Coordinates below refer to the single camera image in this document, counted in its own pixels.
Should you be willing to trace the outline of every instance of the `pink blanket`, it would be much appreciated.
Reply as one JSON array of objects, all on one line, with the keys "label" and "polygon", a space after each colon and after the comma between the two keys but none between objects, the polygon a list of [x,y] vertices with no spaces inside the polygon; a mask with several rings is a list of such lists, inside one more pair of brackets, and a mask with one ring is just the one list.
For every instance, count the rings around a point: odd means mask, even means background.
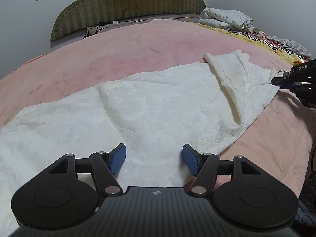
[{"label": "pink blanket", "polygon": [[[0,127],[24,107],[59,100],[100,82],[172,66],[203,62],[213,55],[246,52],[267,69],[290,65],[249,43],[175,20],[154,20],[85,38],[22,65],[0,80]],[[280,91],[250,128],[221,154],[244,155],[298,196],[304,181],[315,114]],[[221,177],[218,184],[228,181]]]}]

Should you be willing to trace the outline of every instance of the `white folded quilt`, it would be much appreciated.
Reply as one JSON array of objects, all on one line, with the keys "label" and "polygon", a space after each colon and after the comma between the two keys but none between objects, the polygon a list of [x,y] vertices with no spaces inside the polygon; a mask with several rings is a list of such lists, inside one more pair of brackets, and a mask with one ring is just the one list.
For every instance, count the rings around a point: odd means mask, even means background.
[{"label": "white folded quilt", "polygon": [[138,73],[23,109],[0,130],[0,236],[17,228],[14,192],[66,153],[87,158],[124,143],[123,189],[170,187],[191,178],[184,144],[220,154],[236,141],[276,95],[277,73],[239,50],[204,58],[209,63]]}]

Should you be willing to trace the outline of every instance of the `yellow fabric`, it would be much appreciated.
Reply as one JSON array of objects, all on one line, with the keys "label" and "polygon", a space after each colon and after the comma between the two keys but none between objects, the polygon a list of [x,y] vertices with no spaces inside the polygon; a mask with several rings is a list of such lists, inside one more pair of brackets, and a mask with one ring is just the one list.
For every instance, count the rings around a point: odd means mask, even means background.
[{"label": "yellow fabric", "polygon": [[287,54],[285,51],[281,50],[281,49],[278,49],[278,50],[273,50],[271,49],[269,46],[267,46],[266,44],[262,43],[262,42],[259,42],[259,41],[254,41],[254,40],[251,40],[249,39],[248,37],[244,36],[244,35],[236,35],[236,34],[233,34],[233,33],[230,33],[226,30],[223,30],[221,28],[212,28],[212,27],[209,27],[209,26],[205,26],[205,25],[201,25],[200,23],[194,23],[194,22],[188,22],[188,23],[191,23],[191,24],[195,24],[195,25],[198,25],[198,26],[201,26],[201,27],[205,27],[207,29],[211,29],[211,30],[214,30],[214,31],[217,31],[217,32],[220,32],[222,34],[225,34],[225,35],[229,35],[229,36],[232,36],[232,37],[236,37],[244,42],[248,42],[252,45],[255,45],[267,52],[270,52],[270,53],[273,53],[275,56],[279,57],[281,60],[284,60],[286,61],[288,64],[292,65],[292,66],[296,66],[296,65],[299,65],[301,63],[303,63],[301,61],[301,59],[295,55],[295,54]]}]

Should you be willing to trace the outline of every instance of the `bed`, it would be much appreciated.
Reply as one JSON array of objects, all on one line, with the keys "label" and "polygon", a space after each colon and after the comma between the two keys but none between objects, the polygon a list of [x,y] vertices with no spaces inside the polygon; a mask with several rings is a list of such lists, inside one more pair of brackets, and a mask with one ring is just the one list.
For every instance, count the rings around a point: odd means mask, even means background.
[{"label": "bed", "polygon": [[[192,15],[205,8],[203,0],[147,1],[147,4],[152,3],[148,8],[142,7],[141,0],[121,0],[119,3],[113,0],[78,0],[61,12],[51,40],[100,22],[116,20],[129,6],[146,12],[142,15],[138,10],[130,10],[122,19],[134,17],[135,20],[136,17],[137,20],[151,14],[159,14],[154,17],[168,14],[168,17],[179,18],[187,15],[185,17],[192,17],[195,21],[196,17]],[[92,34],[35,58],[0,80],[0,127],[4,129],[25,107],[59,100],[98,83],[119,80],[138,72],[162,71],[177,65],[204,62],[203,53],[206,51],[220,55],[241,50],[249,54],[250,62],[265,69],[289,71],[293,65],[286,54],[278,54],[262,43],[231,35],[180,20],[158,19]],[[315,122],[314,112],[305,108],[290,92],[279,91],[257,120],[220,158],[232,160],[235,155],[243,155],[299,196],[308,167]],[[41,171],[51,163],[43,161],[34,170]],[[218,178],[217,185],[229,180],[230,176]],[[8,200],[3,210],[10,210],[10,195],[14,191],[12,189],[6,197],[1,197]],[[16,228],[11,214],[0,214],[0,224],[1,236]]]}]

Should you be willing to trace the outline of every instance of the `headboard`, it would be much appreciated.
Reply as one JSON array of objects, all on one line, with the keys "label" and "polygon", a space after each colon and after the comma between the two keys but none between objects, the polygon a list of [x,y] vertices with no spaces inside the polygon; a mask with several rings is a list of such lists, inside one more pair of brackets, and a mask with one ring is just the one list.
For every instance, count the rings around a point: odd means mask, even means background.
[{"label": "headboard", "polygon": [[[127,7],[140,10],[140,16],[164,13],[198,13],[206,8],[203,0],[77,0],[58,16],[51,42],[83,28],[118,20]],[[121,19],[139,16],[138,10],[126,10]]]}]

